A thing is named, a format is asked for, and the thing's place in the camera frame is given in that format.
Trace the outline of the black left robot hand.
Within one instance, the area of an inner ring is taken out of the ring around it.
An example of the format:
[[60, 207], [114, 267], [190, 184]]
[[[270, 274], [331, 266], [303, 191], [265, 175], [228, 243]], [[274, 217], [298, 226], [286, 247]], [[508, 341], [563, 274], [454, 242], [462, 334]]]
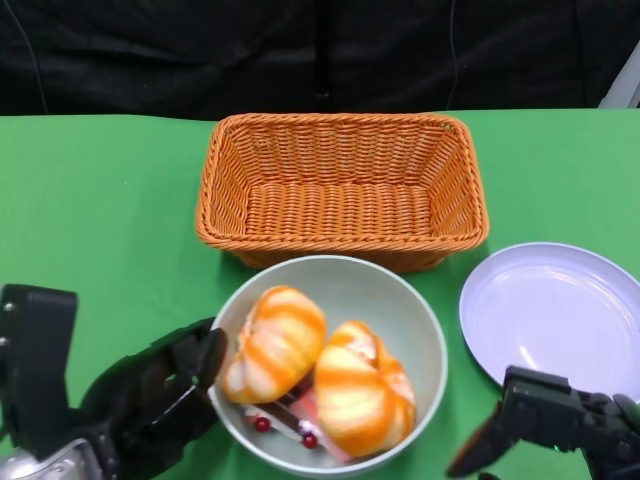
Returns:
[[125, 356], [71, 407], [66, 385], [78, 297], [1, 289], [1, 435], [14, 452], [4, 479], [152, 479], [218, 417], [207, 391], [227, 351], [211, 319]]

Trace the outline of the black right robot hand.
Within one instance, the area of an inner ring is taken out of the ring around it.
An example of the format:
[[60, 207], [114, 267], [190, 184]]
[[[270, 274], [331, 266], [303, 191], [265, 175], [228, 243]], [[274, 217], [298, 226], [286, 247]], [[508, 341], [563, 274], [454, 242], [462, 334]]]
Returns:
[[558, 452], [579, 450], [593, 479], [639, 477], [639, 405], [572, 388], [566, 378], [525, 368], [506, 369], [502, 397], [461, 447], [449, 478], [485, 471], [520, 441]]

